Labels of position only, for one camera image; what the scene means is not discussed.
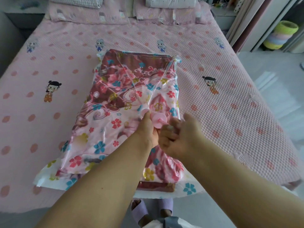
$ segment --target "pink bedspread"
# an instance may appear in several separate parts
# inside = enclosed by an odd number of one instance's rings
[[[294,146],[208,18],[206,25],[188,26],[44,20],[0,79],[0,211],[49,207],[62,195],[32,182],[69,139],[101,49],[179,55],[181,114],[193,114],[208,138],[266,179],[300,180]]]

